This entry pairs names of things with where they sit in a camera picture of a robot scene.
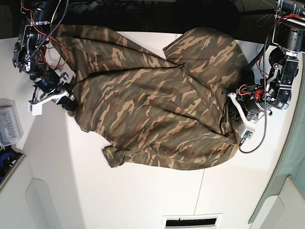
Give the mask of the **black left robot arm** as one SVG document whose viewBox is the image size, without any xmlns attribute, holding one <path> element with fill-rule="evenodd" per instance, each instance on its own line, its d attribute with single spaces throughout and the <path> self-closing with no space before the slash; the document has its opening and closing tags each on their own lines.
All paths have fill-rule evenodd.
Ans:
<svg viewBox="0 0 305 229">
<path fill-rule="evenodd" d="M 254 128 L 261 112 L 289 106 L 293 80 L 299 70 L 297 56 L 305 51 L 305 2 L 277 1 L 274 23 L 265 46 L 247 67 L 251 73 L 254 64 L 258 64 L 260 82 L 242 84 L 226 94 L 234 105 L 233 112 L 248 129 Z"/>
</svg>

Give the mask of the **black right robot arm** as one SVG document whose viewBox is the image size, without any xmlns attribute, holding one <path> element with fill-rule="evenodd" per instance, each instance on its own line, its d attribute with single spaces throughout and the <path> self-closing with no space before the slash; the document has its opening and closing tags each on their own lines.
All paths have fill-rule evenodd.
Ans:
<svg viewBox="0 0 305 229">
<path fill-rule="evenodd" d="M 25 15 L 25 24 L 14 46 L 13 66 L 27 73 L 34 83 L 32 99 L 28 109 L 32 115 L 41 115 L 45 103 L 52 101 L 67 111 L 75 111 L 78 103 L 67 82 L 67 73 L 58 75 L 56 69 L 64 63 L 52 65 L 45 54 L 48 44 L 53 42 L 63 51 L 67 61 L 67 49 L 53 37 L 62 23 L 69 7 L 67 0 L 22 0 L 20 11 Z"/>
</svg>

